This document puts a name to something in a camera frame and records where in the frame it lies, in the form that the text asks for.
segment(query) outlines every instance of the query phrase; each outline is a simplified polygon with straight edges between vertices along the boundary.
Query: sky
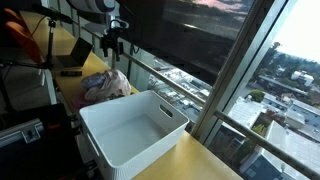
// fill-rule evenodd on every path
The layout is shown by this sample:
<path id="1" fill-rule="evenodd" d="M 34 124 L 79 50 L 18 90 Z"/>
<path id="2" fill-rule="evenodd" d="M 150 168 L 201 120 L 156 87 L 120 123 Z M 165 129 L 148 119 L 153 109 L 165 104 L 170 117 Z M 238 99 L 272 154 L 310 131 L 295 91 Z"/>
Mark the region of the sky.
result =
<path id="1" fill-rule="evenodd" d="M 298 0 L 274 42 L 281 52 L 320 62 L 320 0 Z"/>

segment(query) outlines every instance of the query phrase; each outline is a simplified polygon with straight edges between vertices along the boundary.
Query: desk surface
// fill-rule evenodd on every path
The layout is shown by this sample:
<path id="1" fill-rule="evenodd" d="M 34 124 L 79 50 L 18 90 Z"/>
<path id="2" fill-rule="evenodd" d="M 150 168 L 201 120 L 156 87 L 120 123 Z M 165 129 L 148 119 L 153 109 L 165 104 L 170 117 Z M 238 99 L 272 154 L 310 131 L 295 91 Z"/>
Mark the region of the desk surface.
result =
<path id="1" fill-rule="evenodd" d="M 41 15 L 21 12 L 30 31 L 33 31 Z M 46 55 L 48 47 L 49 27 L 47 20 L 44 20 L 34 34 L 41 52 Z M 58 23 L 54 32 L 53 55 L 70 53 L 76 39 Z M 109 67 L 103 63 L 95 54 L 90 53 L 85 65 L 80 68 L 83 72 L 82 77 L 61 77 L 59 72 L 53 70 L 55 77 L 63 96 L 72 112 L 78 109 L 71 104 L 73 95 L 83 93 L 85 90 L 80 87 L 80 81 L 83 77 L 96 72 L 103 72 Z M 214 156 L 209 150 L 202 146 L 187 132 L 181 136 L 178 144 L 160 157 L 157 161 L 138 174 L 134 179 L 241 179 L 227 165 Z"/>

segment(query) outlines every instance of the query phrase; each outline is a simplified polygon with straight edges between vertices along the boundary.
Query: storage bin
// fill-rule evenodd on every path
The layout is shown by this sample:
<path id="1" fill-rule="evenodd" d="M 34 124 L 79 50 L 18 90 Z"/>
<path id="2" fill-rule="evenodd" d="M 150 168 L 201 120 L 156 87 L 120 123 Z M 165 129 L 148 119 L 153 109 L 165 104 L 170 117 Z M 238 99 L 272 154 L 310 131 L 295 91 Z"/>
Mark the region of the storage bin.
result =
<path id="1" fill-rule="evenodd" d="M 171 149 L 189 119 L 153 91 L 80 110 L 104 179 L 132 179 Z"/>

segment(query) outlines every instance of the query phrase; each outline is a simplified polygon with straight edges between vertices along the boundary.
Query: crumpled cloth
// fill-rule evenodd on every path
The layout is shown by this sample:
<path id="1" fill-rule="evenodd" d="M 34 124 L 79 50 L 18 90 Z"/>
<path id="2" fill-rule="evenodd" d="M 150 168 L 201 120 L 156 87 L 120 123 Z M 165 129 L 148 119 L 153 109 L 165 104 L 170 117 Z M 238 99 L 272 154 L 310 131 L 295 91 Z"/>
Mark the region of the crumpled cloth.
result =
<path id="1" fill-rule="evenodd" d="M 88 101 L 103 102 L 111 96 L 128 96 L 131 92 L 131 85 L 127 77 L 117 69 L 110 69 L 102 73 L 105 77 L 103 83 L 96 84 L 88 89 L 84 98 Z"/>

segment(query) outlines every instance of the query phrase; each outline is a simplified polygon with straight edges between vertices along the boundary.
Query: cable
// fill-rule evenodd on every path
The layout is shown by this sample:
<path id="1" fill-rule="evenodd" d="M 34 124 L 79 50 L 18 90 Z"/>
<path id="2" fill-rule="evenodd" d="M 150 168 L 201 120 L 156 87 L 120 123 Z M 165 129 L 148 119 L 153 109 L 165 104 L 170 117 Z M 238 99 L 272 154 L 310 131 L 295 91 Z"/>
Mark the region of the cable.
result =
<path id="1" fill-rule="evenodd" d="M 40 25 L 40 23 L 41 23 L 41 21 L 45 18 L 46 16 L 43 16 L 40 20 L 39 20 L 39 22 L 37 23 L 37 25 L 36 25 L 36 28 L 32 31 L 32 33 L 30 34 L 30 36 L 23 42 L 23 44 L 22 44 L 22 46 L 24 46 L 25 45 L 25 43 L 27 43 L 27 41 L 33 36 L 33 34 L 37 31 L 37 29 L 38 29 L 38 27 L 39 27 L 39 25 Z M 19 56 L 19 53 L 17 53 L 16 54 L 16 56 L 13 58 L 13 62 L 14 61 L 16 61 L 17 60 L 17 58 L 18 58 L 18 56 Z M 7 72 L 6 72 L 6 74 L 4 75 L 4 77 L 3 77 L 3 80 L 5 81 L 6 80 L 6 78 L 7 78 L 7 76 L 8 76 L 8 74 L 9 74 L 9 72 L 10 72 L 10 70 L 11 70 L 11 68 L 12 68 L 12 64 L 10 64 L 10 67 L 9 67 L 9 69 L 7 70 Z"/>

